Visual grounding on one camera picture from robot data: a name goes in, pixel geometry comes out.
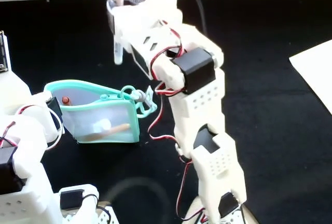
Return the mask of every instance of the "black surface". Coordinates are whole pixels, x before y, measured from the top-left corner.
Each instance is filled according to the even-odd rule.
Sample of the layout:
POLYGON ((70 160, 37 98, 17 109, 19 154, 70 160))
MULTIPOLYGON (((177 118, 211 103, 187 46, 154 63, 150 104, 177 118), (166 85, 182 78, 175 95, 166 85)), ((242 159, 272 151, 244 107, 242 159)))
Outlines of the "black surface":
POLYGON ((196 149, 199 146, 203 146, 209 153, 214 153, 220 147, 213 141, 213 137, 216 134, 212 133, 208 129, 208 125, 205 124, 201 127, 197 133, 193 148, 196 149))
POLYGON ((220 199, 218 209, 222 218, 226 217, 237 208, 239 208, 239 203, 231 192, 224 194, 220 199))
MULTIPOLYGON (((247 206, 261 223, 331 223, 332 117, 288 58, 332 39, 332 0, 203 0, 209 37, 225 54, 228 134, 237 141, 247 206)), ((200 26, 195 0, 181 0, 187 23, 200 26)), ((113 64, 105 0, 0 3, 0 29, 12 67, 32 92, 58 79, 81 79, 116 89, 149 81, 132 61, 113 64)), ((117 182, 148 177, 175 201, 183 172, 171 141, 152 142, 141 120, 136 145, 77 145, 66 135, 44 155, 54 191, 91 183, 101 200, 117 182)), ((154 132, 172 133, 170 109, 154 132)), ((197 194, 189 171, 181 213, 197 194)), ((155 223, 158 198, 133 188, 114 201, 120 223, 155 223)))

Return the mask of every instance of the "mint green handbag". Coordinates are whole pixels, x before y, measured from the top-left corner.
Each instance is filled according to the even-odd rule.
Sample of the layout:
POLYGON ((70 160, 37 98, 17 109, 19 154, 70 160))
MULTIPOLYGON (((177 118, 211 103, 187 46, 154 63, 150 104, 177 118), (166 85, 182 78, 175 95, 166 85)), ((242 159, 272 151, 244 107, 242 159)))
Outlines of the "mint green handbag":
POLYGON ((115 90, 80 80, 60 80, 45 85, 44 91, 57 98, 64 126, 82 144, 138 142, 138 119, 157 109, 151 87, 144 93, 133 86, 115 90), (69 102, 63 103, 63 97, 69 102))

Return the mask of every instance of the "circuit board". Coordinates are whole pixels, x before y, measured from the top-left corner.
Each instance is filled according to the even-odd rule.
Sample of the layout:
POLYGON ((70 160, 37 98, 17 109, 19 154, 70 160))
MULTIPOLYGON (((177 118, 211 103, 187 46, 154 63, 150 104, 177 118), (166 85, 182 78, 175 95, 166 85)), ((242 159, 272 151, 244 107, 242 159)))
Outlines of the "circuit board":
POLYGON ((4 32, 0 31, 0 73, 8 71, 4 32))

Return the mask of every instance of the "black cable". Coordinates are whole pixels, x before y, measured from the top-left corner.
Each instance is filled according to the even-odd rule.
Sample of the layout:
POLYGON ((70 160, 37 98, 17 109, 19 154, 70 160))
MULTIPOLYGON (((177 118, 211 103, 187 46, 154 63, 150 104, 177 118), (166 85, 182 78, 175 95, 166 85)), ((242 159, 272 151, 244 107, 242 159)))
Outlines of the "black cable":
POLYGON ((108 221, 107 221, 107 224, 110 224, 110 219, 111 219, 111 216, 110 216, 110 213, 109 213, 109 211, 107 210, 107 209, 105 209, 104 207, 102 207, 102 206, 99 206, 99 205, 97 205, 97 207, 96 207, 97 209, 100 209, 100 210, 102 210, 102 211, 104 211, 105 212, 105 214, 107 214, 108 215, 108 221))
POLYGON ((109 211, 106 208, 98 205, 99 198, 95 194, 87 194, 85 197, 83 197, 83 200, 86 199, 86 198, 88 198, 88 197, 95 197, 97 199, 97 206, 95 208, 102 210, 105 214, 108 215, 107 224, 110 224, 110 220, 111 220, 112 217, 111 217, 109 211))
POLYGON ((201 0, 196 0, 196 3, 198 5, 199 13, 201 15, 203 34, 207 37, 208 36, 208 28, 206 27, 204 7, 203 7, 203 4, 202 4, 201 0))
POLYGON ((83 200, 88 197, 95 197, 97 199, 97 203, 99 201, 98 197, 95 194, 87 194, 85 197, 83 197, 83 200))

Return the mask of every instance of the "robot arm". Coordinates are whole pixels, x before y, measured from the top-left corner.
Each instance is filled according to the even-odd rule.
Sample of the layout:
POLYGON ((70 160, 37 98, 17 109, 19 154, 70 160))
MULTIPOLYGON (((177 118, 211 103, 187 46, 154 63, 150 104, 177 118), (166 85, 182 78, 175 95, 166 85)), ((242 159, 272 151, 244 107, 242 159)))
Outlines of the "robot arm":
POLYGON ((194 26, 182 23, 176 0, 113 5, 108 13, 114 39, 142 72, 166 88, 181 90, 169 97, 175 147, 194 164, 209 223, 221 223, 246 201, 244 174, 235 142, 225 132, 220 102, 225 93, 223 52, 194 26), (169 55, 170 50, 177 55, 169 55))

